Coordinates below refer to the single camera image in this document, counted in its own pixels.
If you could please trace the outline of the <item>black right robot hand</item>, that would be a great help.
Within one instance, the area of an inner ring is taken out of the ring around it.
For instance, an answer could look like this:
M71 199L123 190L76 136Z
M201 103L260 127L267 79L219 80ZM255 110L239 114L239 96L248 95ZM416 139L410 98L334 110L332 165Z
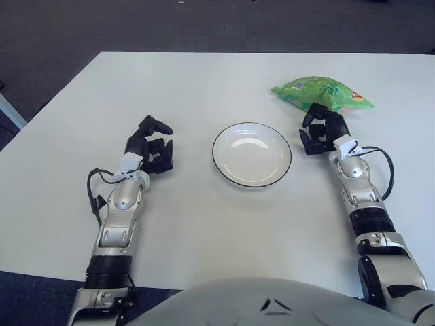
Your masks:
M335 150L333 141L351 135L342 115L319 103L309 107L299 134L307 155L332 152Z

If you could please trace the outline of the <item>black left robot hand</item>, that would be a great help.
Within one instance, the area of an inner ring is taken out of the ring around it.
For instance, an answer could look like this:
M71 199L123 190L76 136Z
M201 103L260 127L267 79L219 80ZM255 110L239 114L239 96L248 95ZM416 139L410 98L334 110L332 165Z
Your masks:
M148 174L160 174L173 169L173 141L167 143L163 138L149 141L155 132L172 135L173 129L165 123L147 115L138 125L135 133L128 138L124 153L142 157L139 170Z

